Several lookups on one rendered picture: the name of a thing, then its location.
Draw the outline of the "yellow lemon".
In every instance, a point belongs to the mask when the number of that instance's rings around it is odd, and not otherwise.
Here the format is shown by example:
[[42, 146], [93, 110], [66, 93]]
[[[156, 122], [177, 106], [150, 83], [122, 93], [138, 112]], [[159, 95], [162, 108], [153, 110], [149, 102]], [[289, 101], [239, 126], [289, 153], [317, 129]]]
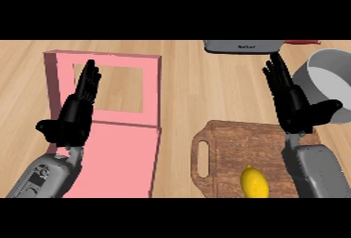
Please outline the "yellow lemon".
[[247, 165], [243, 170], [240, 183], [242, 183], [243, 195], [247, 198], [268, 197], [268, 183], [267, 183], [264, 174], [250, 165]]

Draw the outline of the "brown wooden cutting board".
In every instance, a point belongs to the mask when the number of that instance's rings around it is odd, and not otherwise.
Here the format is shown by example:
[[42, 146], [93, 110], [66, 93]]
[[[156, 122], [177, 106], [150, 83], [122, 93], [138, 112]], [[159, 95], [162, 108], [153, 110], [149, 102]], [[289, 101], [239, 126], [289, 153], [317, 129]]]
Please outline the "brown wooden cutting board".
[[[208, 176], [197, 172], [199, 143], [208, 145]], [[268, 182], [271, 198], [298, 198], [281, 150], [284, 132], [278, 125], [211, 120], [191, 140], [190, 176], [206, 198], [243, 198], [240, 175], [247, 165]]]

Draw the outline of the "grey appliance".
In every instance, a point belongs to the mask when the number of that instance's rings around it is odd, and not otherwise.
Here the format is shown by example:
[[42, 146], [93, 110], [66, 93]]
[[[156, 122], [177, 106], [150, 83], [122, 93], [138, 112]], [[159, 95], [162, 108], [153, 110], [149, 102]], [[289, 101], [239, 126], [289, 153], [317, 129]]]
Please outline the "grey appliance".
[[280, 50], [283, 40], [205, 40], [205, 51], [216, 54], [270, 54]]

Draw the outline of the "grey pot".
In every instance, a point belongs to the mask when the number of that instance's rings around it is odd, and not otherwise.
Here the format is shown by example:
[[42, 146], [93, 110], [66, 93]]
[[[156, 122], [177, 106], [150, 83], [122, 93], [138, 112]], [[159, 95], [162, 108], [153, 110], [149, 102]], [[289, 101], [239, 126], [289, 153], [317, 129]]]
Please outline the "grey pot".
[[337, 99], [342, 108], [331, 124], [351, 123], [351, 52], [336, 48], [315, 51], [292, 76], [311, 104]]

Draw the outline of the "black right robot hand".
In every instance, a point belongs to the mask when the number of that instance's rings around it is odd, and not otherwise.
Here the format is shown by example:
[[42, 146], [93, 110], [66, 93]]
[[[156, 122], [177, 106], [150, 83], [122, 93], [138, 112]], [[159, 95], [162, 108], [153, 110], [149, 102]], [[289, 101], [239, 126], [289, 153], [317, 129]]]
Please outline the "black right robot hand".
[[278, 52], [270, 54], [262, 67], [268, 84], [280, 127], [286, 134], [311, 134], [312, 127], [330, 122], [342, 108], [337, 99], [311, 104], [302, 88], [293, 83], [292, 76]]

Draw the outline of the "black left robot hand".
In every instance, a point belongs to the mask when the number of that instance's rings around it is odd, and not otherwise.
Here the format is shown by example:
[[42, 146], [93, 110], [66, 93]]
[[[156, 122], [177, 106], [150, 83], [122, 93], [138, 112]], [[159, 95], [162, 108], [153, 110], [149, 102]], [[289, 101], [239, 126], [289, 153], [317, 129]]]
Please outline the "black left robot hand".
[[35, 129], [57, 147], [85, 145], [91, 127], [93, 104], [101, 75], [90, 59], [79, 74], [75, 92], [67, 95], [56, 120], [41, 120]]

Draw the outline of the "red object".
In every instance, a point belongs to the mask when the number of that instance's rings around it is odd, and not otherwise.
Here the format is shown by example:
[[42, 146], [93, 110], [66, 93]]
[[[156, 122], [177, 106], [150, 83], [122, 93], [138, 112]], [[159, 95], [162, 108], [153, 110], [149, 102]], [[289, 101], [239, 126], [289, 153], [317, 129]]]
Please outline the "red object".
[[284, 40], [283, 43], [289, 45], [320, 45], [321, 41], [320, 40]]

